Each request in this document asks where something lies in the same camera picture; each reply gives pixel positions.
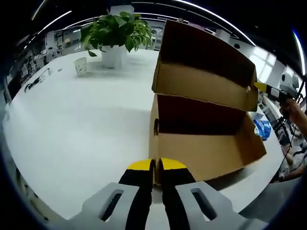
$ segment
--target person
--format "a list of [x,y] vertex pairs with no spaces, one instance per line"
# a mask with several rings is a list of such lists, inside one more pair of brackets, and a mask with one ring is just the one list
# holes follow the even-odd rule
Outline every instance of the person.
[[[285,103],[281,104],[280,112],[282,115],[289,115],[289,120],[296,124],[306,140],[307,115],[299,108],[298,104],[293,99],[288,99]],[[290,151],[289,146],[282,149],[289,167],[286,172],[280,174],[279,181],[288,181],[300,177],[307,166],[307,152],[299,151],[293,153]]]

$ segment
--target ceiling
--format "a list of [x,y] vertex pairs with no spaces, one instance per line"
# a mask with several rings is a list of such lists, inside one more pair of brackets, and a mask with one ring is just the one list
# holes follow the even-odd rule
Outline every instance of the ceiling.
[[[221,1],[221,0],[189,0],[202,6],[244,32],[256,45],[274,53],[277,59],[285,65],[291,66],[295,72],[301,73],[299,52],[296,47],[292,28],[297,31],[304,50],[307,50],[307,30],[304,29],[304,6],[288,2],[281,4],[267,0],[250,1]],[[31,17],[37,8],[44,2],[34,20]],[[9,60],[16,44],[29,34],[40,31],[44,26],[62,14],[72,11],[46,29],[61,29],[75,22],[98,15],[107,14],[112,5],[120,5],[131,0],[86,0],[73,4],[71,0],[11,0],[2,7],[1,21],[5,22],[2,29],[5,31],[0,61]],[[238,31],[221,19],[196,7],[174,0],[132,0],[135,12],[149,12],[180,17],[191,23],[196,23],[212,30],[224,28],[237,36],[240,40],[249,41]],[[8,18],[8,10],[13,13]]]

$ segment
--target cardboard box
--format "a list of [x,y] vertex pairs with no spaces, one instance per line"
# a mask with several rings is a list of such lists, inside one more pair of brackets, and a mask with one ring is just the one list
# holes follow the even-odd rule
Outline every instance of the cardboard box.
[[202,181],[266,154],[247,114],[257,110],[255,66],[235,48],[168,21],[153,80],[151,158],[178,160]]

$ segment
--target hand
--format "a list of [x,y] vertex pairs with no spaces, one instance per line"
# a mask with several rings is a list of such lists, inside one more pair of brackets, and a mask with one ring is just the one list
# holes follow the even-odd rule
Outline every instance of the hand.
[[285,103],[280,104],[280,107],[280,113],[282,115],[289,115],[289,120],[293,123],[299,121],[299,119],[302,117],[302,114],[304,114],[293,99],[287,99]]

